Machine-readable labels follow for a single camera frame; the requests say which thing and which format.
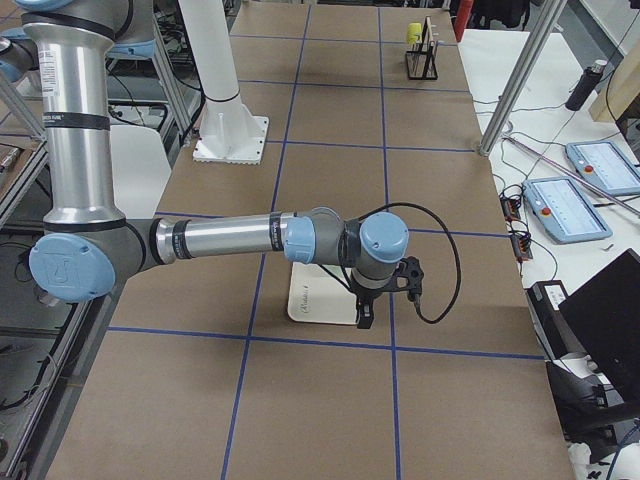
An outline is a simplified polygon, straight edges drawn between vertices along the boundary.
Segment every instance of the computer monitor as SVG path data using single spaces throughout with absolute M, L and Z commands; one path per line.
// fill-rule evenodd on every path
M 560 312 L 626 402 L 640 401 L 640 256 L 629 249 L 560 304 Z

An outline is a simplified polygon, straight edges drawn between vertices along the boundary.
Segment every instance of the black bottle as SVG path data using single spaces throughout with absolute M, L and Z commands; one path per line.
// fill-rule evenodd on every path
M 572 112 L 577 112 L 582 108 L 584 102 L 596 88 L 596 85 L 602 80 L 602 74 L 604 73 L 604 67 L 607 66 L 607 62 L 604 60 L 596 60 L 595 63 L 587 67 L 578 81 L 578 85 L 573 90 L 573 93 L 567 100 L 565 107 Z

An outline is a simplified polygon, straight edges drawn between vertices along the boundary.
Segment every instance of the yellow object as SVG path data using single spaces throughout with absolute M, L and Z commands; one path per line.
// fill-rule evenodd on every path
M 407 43 L 413 45 L 422 39 L 422 24 L 410 23 L 407 27 Z

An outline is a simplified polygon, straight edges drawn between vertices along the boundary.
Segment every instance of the black bag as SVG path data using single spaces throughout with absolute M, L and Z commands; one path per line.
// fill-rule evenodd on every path
M 489 29 L 491 20 L 498 20 L 507 28 L 515 28 L 522 23 L 524 30 L 529 22 L 531 4 L 529 0 L 476 0 L 473 14 L 478 28 Z

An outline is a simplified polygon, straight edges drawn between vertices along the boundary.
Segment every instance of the blue joint cover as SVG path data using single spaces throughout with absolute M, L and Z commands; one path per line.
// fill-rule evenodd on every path
M 69 233 L 45 235 L 29 255 L 35 281 L 65 302 L 84 302 L 109 293 L 116 282 L 113 265 L 89 240 Z
M 117 43 L 107 52 L 107 57 L 119 60 L 148 60 L 156 52 L 155 40 L 138 43 Z
M 11 83 L 17 82 L 22 78 L 22 72 L 10 63 L 0 61 L 0 71 Z
M 22 27 L 10 28 L 0 33 L 0 35 L 8 40 L 31 40 L 29 35 L 24 33 L 24 28 Z
M 58 8 L 66 7 L 75 0 L 15 0 L 19 7 L 25 10 L 37 10 L 39 12 L 50 12 Z
M 397 263 L 409 244 L 409 229 L 400 217 L 380 212 L 368 217 L 360 227 L 362 248 L 382 263 Z
M 290 262 L 311 263 L 316 253 L 316 230 L 309 217 L 294 217 L 287 221 L 284 256 Z

